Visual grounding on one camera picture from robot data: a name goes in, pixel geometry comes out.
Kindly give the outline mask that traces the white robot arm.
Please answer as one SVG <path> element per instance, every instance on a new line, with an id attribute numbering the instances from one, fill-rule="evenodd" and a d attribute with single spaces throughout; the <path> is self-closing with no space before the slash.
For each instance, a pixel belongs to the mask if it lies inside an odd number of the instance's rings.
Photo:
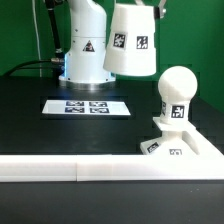
<path id="1" fill-rule="evenodd" d="M 98 90 L 112 86 L 118 75 L 155 74 L 155 23 L 164 17 L 166 1 L 160 0 L 156 6 L 147 6 L 142 0 L 116 2 L 107 25 L 105 10 L 93 0 L 68 0 L 71 47 L 65 54 L 59 83 Z"/>

